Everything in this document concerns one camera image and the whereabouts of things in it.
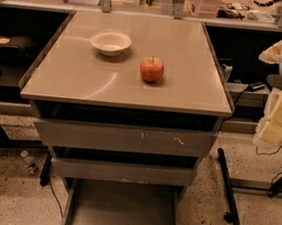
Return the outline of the white paper bowl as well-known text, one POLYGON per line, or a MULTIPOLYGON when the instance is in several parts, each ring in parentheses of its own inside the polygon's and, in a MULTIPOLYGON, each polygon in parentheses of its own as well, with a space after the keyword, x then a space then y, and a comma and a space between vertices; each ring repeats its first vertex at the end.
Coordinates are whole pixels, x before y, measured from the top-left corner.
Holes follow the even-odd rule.
POLYGON ((106 56, 119 56, 131 46, 131 38, 123 32, 100 31, 91 38, 90 43, 101 54, 106 56))

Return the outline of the grey drawer cabinet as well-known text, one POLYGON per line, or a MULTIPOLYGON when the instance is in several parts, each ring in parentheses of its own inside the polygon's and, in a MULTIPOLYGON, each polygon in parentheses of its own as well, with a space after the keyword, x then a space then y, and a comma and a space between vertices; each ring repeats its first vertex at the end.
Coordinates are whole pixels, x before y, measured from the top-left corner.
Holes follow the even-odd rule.
MULTIPOLYGON (((19 82, 36 119, 73 120, 219 131, 234 106, 205 26, 200 22, 76 10, 19 82), (100 31, 132 40, 119 56, 90 43, 100 31), (160 58, 157 82, 141 77, 140 62, 160 58)), ((203 157, 47 146, 52 158, 195 169, 203 157)))

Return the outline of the clear plastic bottle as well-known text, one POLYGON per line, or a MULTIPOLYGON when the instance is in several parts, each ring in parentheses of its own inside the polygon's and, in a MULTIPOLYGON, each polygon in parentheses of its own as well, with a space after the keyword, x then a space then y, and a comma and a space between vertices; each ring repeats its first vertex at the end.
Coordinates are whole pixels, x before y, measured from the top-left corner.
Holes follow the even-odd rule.
POLYGON ((38 172, 39 166, 36 163, 36 159, 32 155, 23 150, 21 151, 21 158, 28 173, 34 175, 38 172))

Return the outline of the bottom open grey drawer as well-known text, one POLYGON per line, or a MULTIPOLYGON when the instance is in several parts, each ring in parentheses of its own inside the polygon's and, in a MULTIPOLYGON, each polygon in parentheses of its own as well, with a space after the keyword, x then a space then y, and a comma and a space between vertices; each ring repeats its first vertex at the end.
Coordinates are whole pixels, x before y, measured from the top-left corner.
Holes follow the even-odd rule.
POLYGON ((166 185, 76 179, 61 225, 180 225, 177 196, 166 185))

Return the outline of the top grey drawer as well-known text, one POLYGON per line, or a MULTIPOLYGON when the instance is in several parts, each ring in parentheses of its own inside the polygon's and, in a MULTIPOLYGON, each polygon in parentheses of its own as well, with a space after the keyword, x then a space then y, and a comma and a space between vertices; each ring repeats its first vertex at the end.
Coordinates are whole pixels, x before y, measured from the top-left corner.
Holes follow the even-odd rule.
POLYGON ((74 120, 36 119, 35 128, 46 146, 205 157, 215 132, 121 126, 74 120))

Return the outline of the pink stacked trays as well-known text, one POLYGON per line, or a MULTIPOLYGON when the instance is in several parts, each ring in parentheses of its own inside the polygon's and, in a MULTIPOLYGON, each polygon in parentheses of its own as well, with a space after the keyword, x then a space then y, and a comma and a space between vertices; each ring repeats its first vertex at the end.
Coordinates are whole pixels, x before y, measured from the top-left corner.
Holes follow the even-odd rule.
POLYGON ((191 0, 191 11, 194 16, 213 17, 218 14, 222 0, 191 0))

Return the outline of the middle grey drawer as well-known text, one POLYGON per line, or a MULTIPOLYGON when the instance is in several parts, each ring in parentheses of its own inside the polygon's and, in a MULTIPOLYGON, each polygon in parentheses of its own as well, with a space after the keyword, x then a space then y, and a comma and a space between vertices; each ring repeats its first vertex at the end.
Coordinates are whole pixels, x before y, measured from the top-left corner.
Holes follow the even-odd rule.
POLYGON ((52 166, 61 177, 147 183, 166 186, 190 186, 197 175, 195 169, 158 165, 100 162, 72 158, 52 158, 52 166))

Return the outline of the red apple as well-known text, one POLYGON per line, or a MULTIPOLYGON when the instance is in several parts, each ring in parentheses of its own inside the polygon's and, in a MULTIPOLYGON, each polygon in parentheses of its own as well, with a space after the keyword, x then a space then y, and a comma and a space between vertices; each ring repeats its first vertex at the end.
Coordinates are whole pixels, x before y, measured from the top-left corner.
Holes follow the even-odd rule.
POLYGON ((162 78, 165 68, 160 58, 151 56, 140 62, 139 71, 144 81, 154 83, 162 78))

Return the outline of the black phone on shelf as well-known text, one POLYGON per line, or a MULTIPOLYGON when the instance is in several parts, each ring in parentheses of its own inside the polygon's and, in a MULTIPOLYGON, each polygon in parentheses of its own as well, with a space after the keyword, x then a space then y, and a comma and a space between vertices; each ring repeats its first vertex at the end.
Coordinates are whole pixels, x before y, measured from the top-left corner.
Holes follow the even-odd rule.
POLYGON ((247 90, 250 92, 256 91, 256 90, 258 91, 258 90, 263 89, 265 86, 266 86, 265 83, 257 81, 252 84, 249 84, 247 90))

